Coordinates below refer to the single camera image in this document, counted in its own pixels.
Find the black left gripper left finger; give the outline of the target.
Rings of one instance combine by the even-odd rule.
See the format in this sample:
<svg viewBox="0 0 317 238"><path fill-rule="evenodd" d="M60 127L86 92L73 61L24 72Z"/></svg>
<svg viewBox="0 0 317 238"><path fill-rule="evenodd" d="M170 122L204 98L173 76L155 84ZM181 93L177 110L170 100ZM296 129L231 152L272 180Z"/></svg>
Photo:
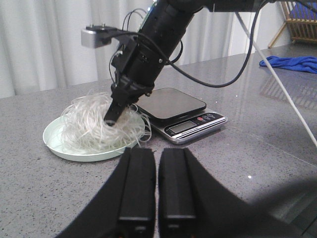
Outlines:
<svg viewBox="0 0 317 238"><path fill-rule="evenodd" d="M151 149L127 148L111 176L59 238L152 238L156 164Z"/></svg>

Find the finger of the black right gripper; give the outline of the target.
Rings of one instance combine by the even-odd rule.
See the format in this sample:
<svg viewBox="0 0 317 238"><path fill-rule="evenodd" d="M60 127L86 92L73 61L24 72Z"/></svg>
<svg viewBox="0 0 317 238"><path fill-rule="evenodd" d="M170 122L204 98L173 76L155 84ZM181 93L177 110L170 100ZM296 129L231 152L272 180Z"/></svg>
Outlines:
<svg viewBox="0 0 317 238"><path fill-rule="evenodd" d="M113 99L112 103L105 114L104 122L108 126L114 126L128 105L128 100Z"/></svg>

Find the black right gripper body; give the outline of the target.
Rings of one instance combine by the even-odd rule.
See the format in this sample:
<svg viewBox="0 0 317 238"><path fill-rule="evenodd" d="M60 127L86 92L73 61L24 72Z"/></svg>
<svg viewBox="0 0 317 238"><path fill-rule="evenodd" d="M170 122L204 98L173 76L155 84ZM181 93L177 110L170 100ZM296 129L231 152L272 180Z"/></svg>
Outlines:
<svg viewBox="0 0 317 238"><path fill-rule="evenodd" d="M155 79L163 68L161 56L148 45L147 41L131 37L122 50L114 57L115 82L112 98L118 104L131 104L144 94L150 94Z"/></svg>

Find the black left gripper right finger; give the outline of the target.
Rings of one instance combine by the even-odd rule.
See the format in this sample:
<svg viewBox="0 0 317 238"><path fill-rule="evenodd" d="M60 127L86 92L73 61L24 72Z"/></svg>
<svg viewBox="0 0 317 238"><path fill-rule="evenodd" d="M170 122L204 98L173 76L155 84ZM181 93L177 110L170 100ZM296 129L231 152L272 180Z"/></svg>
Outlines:
<svg viewBox="0 0 317 238"><path fill-rule="evenodd" d="M268 210L307 190L296 183L249 205L210 175L188 149L164 149L158 174L162 238L298 238Z"/></svg>

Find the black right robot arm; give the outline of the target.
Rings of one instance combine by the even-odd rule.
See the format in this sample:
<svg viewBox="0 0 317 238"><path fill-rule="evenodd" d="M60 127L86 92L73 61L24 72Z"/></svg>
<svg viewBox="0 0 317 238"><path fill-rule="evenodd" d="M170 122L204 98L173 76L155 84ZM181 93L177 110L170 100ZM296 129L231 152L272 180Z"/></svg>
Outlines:
<svg viewBox="0 0 317 238"><path fill-rule="evenodd" d="M162 66L186 32L194 14L206 7L217 11L258 13L264 0L160 0L115 60L116 81L105 121L113 125L123 109L152 91ZM298 238L301 233L267 213L300 192L296 183L250 206L215 180L188 149L165 149L159 173L159 234L162 238Z"/></svg>

